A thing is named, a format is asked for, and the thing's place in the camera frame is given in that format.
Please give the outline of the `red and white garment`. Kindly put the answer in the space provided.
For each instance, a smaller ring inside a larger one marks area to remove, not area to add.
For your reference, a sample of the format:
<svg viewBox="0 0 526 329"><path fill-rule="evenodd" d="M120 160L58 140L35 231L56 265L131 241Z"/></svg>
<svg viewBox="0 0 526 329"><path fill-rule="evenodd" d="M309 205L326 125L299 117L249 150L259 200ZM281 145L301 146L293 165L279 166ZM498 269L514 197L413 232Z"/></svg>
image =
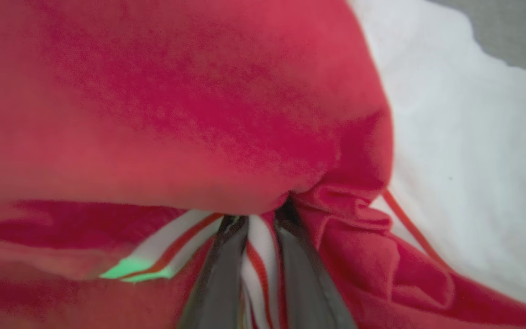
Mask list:
<svg viewBox="0 0 526 329"><path fill-rule="evenodd" d="M238 329L289 329L286 200L358 329L526 329L371 208L392 160L346 0L0 0L0 329L178 329L226 215Z"/></svg>

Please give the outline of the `grey fabric sofa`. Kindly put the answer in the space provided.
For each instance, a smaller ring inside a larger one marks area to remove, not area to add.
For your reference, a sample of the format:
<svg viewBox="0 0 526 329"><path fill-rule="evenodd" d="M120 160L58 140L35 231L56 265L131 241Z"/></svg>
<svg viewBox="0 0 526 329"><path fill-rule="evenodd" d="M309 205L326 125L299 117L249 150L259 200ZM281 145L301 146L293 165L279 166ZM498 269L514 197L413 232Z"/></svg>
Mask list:
<svg viewBox="0 0 526 329"><path fill-rule="evenodd" d="M465 14L485 52L526 69L526 0L431 1Z"/></svg>

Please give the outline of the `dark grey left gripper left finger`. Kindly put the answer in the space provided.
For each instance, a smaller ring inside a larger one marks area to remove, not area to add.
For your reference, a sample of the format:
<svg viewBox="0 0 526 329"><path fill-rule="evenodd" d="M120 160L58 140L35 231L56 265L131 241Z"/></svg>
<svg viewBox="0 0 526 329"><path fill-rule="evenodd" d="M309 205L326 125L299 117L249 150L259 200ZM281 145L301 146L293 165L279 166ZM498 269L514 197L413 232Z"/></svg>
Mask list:
<svg viewBox="0 0 526 329"><path fill-rule="evenodd" d="M186 302L178 329L238 329L245 215L226 215Z"/></svg>

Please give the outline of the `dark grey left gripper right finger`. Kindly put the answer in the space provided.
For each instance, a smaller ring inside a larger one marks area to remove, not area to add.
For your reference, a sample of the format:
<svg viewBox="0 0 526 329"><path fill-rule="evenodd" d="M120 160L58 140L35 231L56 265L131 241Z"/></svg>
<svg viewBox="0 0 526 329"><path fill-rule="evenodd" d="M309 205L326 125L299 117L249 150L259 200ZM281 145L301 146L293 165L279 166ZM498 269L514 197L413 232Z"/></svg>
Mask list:
<svg viewBox="0 0 526 329"><path fill-rule="evenodd" d="M275 211L289 329L358 329L293 200Z"/></svg>

